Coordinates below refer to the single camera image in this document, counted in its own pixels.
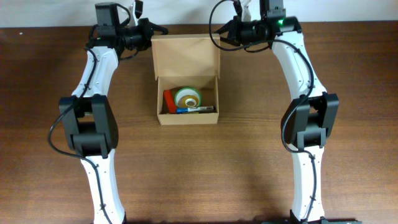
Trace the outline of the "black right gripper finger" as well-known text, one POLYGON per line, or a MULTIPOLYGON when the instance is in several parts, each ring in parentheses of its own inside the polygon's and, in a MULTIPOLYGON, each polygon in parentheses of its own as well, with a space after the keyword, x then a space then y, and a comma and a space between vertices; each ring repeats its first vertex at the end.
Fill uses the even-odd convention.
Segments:
POLYGON ((222 27, 220 27, 219 29, 217 29, 216 31, 214 31, 213 33, 219 34, 219 35, 228 33, 231 30, 232 26, 233 26, 233 23, 227 23, 227 24, 223 25, 222 27))
POLYGON ((240 41, 236 37, 221 37, 221 41, 235 47, 241 46, 240 41))

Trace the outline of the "cardboard box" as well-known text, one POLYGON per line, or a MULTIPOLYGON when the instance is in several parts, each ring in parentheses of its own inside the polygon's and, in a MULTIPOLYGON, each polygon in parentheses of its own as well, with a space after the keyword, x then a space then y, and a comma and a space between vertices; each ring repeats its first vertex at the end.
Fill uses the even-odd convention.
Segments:
POLYGON ((212 41, 219 35, 158 35, 152 38, 152 56, 157 84, 157 117, 161 125, 216 124, 219 117, 218 80, 220 49, 212 41), (175 97, 181 88, 196 88, 201 93, 200 106, 214 106, 213 111, 200 114, 169 113, 164 90, 175 97))

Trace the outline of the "green tape roll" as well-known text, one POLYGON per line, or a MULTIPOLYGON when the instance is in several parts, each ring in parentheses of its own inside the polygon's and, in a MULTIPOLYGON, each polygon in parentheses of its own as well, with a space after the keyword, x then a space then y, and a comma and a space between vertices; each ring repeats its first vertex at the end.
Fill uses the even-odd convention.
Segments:
POLYGON ((181 88, 176 92, 174 102, 178 108, 198 107, 201 105, 201 93, 196 88, 181 88))

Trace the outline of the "blue white marker pen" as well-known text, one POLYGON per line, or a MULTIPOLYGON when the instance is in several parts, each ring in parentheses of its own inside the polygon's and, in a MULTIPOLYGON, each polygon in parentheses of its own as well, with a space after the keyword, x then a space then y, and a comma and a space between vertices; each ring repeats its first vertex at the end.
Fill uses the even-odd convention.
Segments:
POLYGON ((192 108, 177 108, 176 113, 199 113, 199 112, 208 112, 213 111, 215 109, 214 106, 199 106, 199 107, 192 107, 192 108))

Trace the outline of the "red utility knife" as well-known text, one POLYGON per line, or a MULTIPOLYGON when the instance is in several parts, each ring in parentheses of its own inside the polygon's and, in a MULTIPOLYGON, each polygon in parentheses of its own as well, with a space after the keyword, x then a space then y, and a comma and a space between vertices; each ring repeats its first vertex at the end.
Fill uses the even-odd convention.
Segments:
POLYGON ((164 100, 166 102, 169 113, 175 114, 177 112, 177 106, 174 102, 173 94, 170 90, 164 90, 164 100))

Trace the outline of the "small yellow tape roll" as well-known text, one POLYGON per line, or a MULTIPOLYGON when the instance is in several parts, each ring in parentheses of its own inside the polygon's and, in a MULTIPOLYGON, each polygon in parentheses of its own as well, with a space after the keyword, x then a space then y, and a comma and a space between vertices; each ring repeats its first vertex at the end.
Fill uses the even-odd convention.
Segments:
POLYGON ((192 108, 199 106, 199 104, 199 98, 194 95, 185 95, 178 101, 179 108, 192 108))

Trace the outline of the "yellow highlighter marker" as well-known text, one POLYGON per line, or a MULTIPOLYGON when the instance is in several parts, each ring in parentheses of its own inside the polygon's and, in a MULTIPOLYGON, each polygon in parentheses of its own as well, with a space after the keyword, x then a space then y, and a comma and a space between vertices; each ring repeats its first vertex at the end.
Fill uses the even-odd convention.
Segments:
POLYGON ((186 113, 165 113, 167 115, 176 115, 176 114, 200 114, 199 112, 186 112, 186 113))

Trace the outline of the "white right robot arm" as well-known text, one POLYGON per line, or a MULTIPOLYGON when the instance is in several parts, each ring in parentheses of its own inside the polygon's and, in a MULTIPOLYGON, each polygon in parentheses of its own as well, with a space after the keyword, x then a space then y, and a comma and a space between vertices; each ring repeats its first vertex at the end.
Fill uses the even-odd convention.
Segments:
POLYGON ((253 46, 265 44, 282 67, 291 103, 280 122, 281 141, 292 155, 294 200, 289 223, 327 223, 322 204, 321 166, 324 147, 330 137, 339 99, 327 92, 318 79, 304 42, 298 19, 288 17, 282 1, 261 1, 261 18, 252 21, 247 7, 232 0, 236 15, 216 34, 230 44, 230 51, 253 53, 253 46))

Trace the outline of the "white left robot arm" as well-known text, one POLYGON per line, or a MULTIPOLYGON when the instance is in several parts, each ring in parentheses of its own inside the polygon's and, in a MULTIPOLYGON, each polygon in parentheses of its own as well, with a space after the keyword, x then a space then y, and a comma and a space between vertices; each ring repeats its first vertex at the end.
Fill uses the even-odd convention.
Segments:
POLYGON ((125 50, 135 54, 151 47, 155 32, 168 29, 143 18, 143 2, 128 8, 116 2, 95 5, 97 23, 85 45, 87 62, 78 86, 59 101, 60 116, 69 155, 80 160, 88 178, 93 200, 94 223, 126 223, 119 198, 114 158, 119 141, 118 125, 108 100, 108 91, 125 50), (120 21, 118 10, 127 18, 120 21))

